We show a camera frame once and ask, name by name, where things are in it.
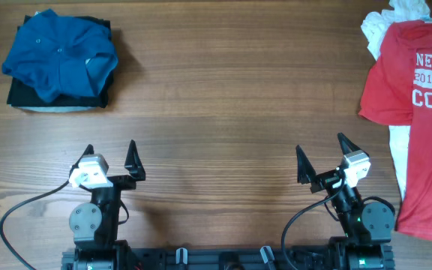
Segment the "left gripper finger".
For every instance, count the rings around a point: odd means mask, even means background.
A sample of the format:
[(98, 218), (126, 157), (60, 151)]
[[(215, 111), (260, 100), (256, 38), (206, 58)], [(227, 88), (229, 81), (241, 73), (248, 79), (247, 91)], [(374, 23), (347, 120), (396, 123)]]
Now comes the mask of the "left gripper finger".
[(79, 159), (77, 160), (76, 163), (74, 163), (72, 165), (72, 167), (70, 168), (70, 172), (69, 175), (72, 174), (72, 172), (79, 167), (79, 163), (80, 161), (83, 159), (84, 156), (86, 155), (93, 155), (94, 154), (94, 147), (92, 144), (88, 144), (87, 147), (85, 148), (85, 151), (82, 153), (82, 155), (79, 157)]
[(130, 141), (127, 156), (124, 163), (124, 168), (129, 172), (130, 176), (136, 181), (146, 180), (146, 171), (143, 167), (142, 161), (137, 151), (136, 142), (132, 139)]

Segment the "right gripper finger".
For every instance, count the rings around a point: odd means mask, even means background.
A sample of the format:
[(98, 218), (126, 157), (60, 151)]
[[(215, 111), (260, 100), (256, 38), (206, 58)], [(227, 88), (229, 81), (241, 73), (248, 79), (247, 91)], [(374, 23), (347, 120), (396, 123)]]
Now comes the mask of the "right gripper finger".
[(300, 145), (296, 146), (295, 151), (298, 164), (297, 182), (303, 185), (309, 184), (316, 178), (316, 171)]
[(343, 133), (338, 133), (337, 139), (339, 141), (341, 151), (343, 152), (344, 155), (356, 155), (356, 154), (368, 155), (366, 151), (362, 150), (359, 146), (353, 143)]

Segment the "red printed t-shirt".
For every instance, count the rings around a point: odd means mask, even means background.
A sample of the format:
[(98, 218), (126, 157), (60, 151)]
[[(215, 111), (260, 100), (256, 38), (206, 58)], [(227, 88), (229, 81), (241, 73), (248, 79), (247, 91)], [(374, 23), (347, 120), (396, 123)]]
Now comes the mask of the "red printed t-shirt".
[(408, 125), (406, 192), (397, 231), (432, 241), (432, 22), (391, 25), (369, 70), (360, 116)]

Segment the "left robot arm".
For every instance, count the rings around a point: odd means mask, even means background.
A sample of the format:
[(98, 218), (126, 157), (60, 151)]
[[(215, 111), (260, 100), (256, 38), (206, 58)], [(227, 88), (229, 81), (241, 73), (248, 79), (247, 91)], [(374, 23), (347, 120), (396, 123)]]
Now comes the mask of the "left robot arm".
[(109, 166), (101, 154), (88, 145), (70, 169), (69, 182), (91, 193), (89, 202), (78, 205), (70, 214), (75, 249), (64, 252), (62, 270), (132, 270), (143, 264), (125, 240), (118, 240), (119, 211), (126, 206), (122, 191), (134, 190), (146, 179), (146, 171), (134, 140), (130, 141), (124, 168), (126, 175), (108, 176)]

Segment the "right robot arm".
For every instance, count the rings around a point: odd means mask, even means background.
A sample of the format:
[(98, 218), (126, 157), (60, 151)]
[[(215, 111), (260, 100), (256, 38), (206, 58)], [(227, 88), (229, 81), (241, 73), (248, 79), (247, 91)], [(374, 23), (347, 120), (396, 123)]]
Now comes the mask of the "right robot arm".
[(301, 146), (295, 148), (297, 181), (309, 184), (310, 191), (327, 193), (323, 205), (331, 204), (331, 215), (344, 235), (331, 237), (324, 247), (293, 250), (291, 257), (303, 269), (393, 269), (392, 239), (395, 207), (388, 201), (362, 198), (356, 185), (371, 167), (370, 156), (343, 133), (337, 135), (343, 153), (340, 165), (320, 174)]

